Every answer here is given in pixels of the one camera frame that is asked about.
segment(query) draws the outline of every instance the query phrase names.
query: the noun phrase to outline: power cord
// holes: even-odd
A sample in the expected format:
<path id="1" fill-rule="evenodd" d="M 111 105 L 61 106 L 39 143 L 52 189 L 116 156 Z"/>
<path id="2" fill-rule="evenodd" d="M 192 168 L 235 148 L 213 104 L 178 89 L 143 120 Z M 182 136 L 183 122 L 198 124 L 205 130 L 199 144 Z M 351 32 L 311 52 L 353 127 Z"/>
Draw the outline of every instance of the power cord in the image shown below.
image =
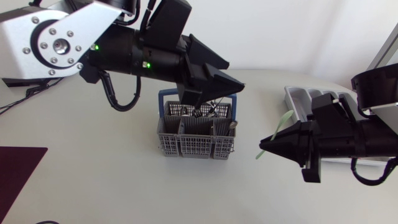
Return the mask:
<path id="1" fill-rule="evenodd" d="M 137 76 L 137 87 L 136 87 L 136 93 L 134 94 L 134 98 L 128 105 L 122 106 L 118 103 L 118 100 L 116 99 L 116 95 L 113 90 L 113 85 L 112 85 L 112 81 L 111 81 L 111 77 L 110 77 L 109 73 L 107 73 L 105 71 L 99 71 L 98 75 L 102 81 L 102 84 L 104 85 L 106 97 L 107 97 L 109 103 L 111 104 L 111 106 L 115 110 L 120 111 L 120 112 L 126 112 L 126 111 L 131 110 L 136 105 L 136 103 L 138 102 L 138 99 L 139 99 L 139 95 L 141 93 L 141 77 L 140 76 Z"/>
<path id="2" fill-rule="evenodd" d="M 364 177 L 361 177 L 356 172 L 356 161 L 357 160 L 358 160 L 357 158 L 353 158 L 351 160 L 351 170 L 353 171 L 353 174 L 357 180 L 359 180 L 362 184 L 368 185 L 368 186 L 377 186 L 377 185 L 383 183 L 387 179 L 387 177 L 391 174 L 391 172 L 394 170 L 394 168 L 398 165 L 398 157 L 388 160 L 386 168 L 384 168 L 383 175 L 380 178 L 378 178 L 377 180 L 369 180 Z"/>
<path id="3" fill-rule="evenodd" d="M 28 90 L 26 90 L 25 98 L 23 98 L 23 99 L 21 99 L 21 100 L 18 100 L 18 101 L 15 101 L 15 102 L 13 102 L 13 103 L 10 103 L 10 104 L 8 104 L 8 105 L 6 105 L 6 106 L 0 107 L 0 111 L 2 110 L 2 111 L 0 112 L 0 115 L 2 115 L 2 114 L 4 114 L 5 112 L 9 111 L 11 108 L 17 106 L 18 104 L 25 102 L 25 100 L 28 100 L 29 98 L 31 98 L 31 97 L 33 97 L 33 96 L 39 94 L 39 93 L 42 93 L 43 91 L 48 90 L 49 88 L 51 88 L 51 87 L 57 85 L 57 84 L 60 83 L 60 81 L 62 81 L 62 80 L 63 80 L 63 78 L 60 78 L 59 80 L 57 80 L 55 83 L 53 83 L 53 84 L 51 84 L 51 85 L 46 84 L 46 85 L 42 85 L 42 86 L 37 86 L 37 87 L 29 88 Z"/>

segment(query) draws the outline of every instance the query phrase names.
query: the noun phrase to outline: gray plastic basket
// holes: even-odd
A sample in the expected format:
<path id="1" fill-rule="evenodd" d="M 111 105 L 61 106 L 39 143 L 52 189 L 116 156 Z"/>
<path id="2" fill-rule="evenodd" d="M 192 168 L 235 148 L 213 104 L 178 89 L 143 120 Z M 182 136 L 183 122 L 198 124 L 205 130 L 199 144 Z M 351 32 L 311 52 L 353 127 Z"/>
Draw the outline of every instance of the gray plastic basket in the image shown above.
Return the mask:
<path id="1" fill-rule="evenodd" d="M 227 160 L 229 154 L 234 152 L 235 129 L 230 130 L 230 119 L 214 120 L 214 153 L 213 159 Z"/>
<path id="2" fill-rule="evenodd" d="M 182 156 L 208 159 L 213 145 L 213 126 L 212 118 L 183 117 L 178 132 Z"/>
<path id="3" fill-rule="evenodd" d="M 191 105 L 181 105 L 178 101 L 167 101 L 164 106 L 165 116 L 181 116 L 181 109 L 186 108 L 188 110 L 188 115 L 192 116 L 192 111 L 194 109 Z M 201 105 L 200 111 L 202 114 L 207 114 L 211 109 L 210 105 Z M 217 113 L 219 118 L 232 118 L 232 108 L 229 103 L 220 103 L 217 106 Z"/>
<path id="4" fill-rule="evenodd" d="M 159 125 L 160 148 L 165 156 L 208 159 L 228 159 L 234 149 L 235 130 L 229 131 L 229 125 L 236 117 L 236 94 L 229 95 L 232 104 L 220 103 L 217 106 L 217 117 L 192 116 L 193 106 L 181 105 L 178 101 L 164 104 L 164 96 L 178 94 L 177 89 L 159 91 Z M 186 108 L 188 114 L 182 116 L 181 110 Z M 202 114 L 206 115 L 211 106 L 201 106 Z"/>
<path id="5" fill-rule="evenodd" d="M 157 134 L 160 139 L 160 150 L 167 157 L 178 157 L 178 129 L 181 118 L 165 116 L 159 119 Z"/>

